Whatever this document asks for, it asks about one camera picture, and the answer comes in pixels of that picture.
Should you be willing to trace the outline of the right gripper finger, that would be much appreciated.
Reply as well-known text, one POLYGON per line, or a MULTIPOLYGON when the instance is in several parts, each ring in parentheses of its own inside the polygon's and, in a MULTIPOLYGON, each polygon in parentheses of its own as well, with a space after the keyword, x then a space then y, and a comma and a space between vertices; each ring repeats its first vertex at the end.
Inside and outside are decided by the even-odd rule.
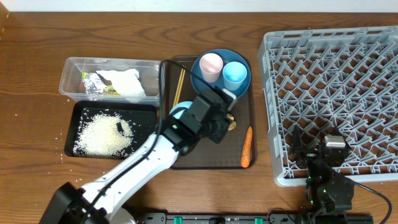
POLYGON ((291 148, 293 148, 293 149, 301 148, 302 142, 301 142, 301 138, 300 138, 299 126, 297 124, 294 126, 292 136, 293 136, 293 139, 292 139, 291 148))
POLYGON ((336 139, 334 141, 334 146, 349 146, 349 144, 346 142, 345 138, 341 135, 336 126, 334 127, 334 136, 336 139))

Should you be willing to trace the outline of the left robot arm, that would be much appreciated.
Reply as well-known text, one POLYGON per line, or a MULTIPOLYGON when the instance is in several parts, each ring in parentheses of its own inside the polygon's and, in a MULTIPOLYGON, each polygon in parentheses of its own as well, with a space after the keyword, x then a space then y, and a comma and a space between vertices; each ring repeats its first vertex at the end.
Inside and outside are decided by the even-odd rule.
POLYGON ((228 131, 236 95, 218 87, 203 90, 188 108, 174 109, 127 159, 79 189, 63 184, 54 193, 41 223, 110 223, 123 204, 202 138, 219 143, 228 131))

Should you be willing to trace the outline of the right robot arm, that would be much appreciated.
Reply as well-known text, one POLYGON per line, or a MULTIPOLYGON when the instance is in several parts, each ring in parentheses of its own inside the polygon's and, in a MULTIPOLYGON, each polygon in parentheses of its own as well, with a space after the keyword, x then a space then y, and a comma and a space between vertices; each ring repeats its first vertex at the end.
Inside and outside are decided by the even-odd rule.
POLYGON ((328 223, 325 215, 331 215, 330 221, 347 223, 345 212, 352 209, 354 184, 339 176, 333 167, 341 166, 350 152, 350 146, 336 129, 334 135, 327 135, 315 146, 302 144, 299 127, 292 132, 292 144, 289 156, 299 168, 308 169, 306 197, 312 204, 303 216, 307 223, 328 223))

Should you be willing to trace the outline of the white napkin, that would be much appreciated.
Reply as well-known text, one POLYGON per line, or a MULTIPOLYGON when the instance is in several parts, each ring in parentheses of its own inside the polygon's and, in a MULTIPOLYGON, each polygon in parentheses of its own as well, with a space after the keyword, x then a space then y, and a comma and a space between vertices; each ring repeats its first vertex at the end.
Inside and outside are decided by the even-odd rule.
POLYGON ((139 81, 139 71, 135 68, 125 71, 98 70, 97 74, 112 83, 121 96, 145 97, 145 91, 139 81))

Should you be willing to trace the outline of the foil and yellow snack wrapper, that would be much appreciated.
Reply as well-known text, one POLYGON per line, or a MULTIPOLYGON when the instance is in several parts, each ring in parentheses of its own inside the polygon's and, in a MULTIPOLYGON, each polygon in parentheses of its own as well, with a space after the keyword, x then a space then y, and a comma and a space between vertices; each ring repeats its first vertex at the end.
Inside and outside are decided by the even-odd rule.
POLYGON ((86 94, 119 95, 119 93, 113 88, 112 84, 105 84, 97 73, 83 72, 81 75, 81 81, 85 86, 86 94))

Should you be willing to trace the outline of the light blue bowl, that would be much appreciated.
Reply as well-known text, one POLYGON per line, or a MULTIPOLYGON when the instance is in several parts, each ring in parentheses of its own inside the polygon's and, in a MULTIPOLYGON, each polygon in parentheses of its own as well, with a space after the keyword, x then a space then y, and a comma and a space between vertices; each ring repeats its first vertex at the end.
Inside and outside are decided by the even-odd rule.
POLYGON ((180 117, 183 115, 184 111, 188 110, 191 105, 192 101, 183 101, 180 103, 177 103, 170 111, 169 115, 173 116, 175 119, 180 119, 180 117))

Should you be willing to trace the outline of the pile of white rice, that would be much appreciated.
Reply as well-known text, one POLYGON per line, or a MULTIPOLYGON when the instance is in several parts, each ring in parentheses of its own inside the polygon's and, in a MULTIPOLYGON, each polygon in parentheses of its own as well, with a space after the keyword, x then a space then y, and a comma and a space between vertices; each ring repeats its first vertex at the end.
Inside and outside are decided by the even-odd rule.
POLYGON ((79 157, 124 159, 132 151, 134 130, 121 115, 96 114, 78 127, 73 154, 79 157))

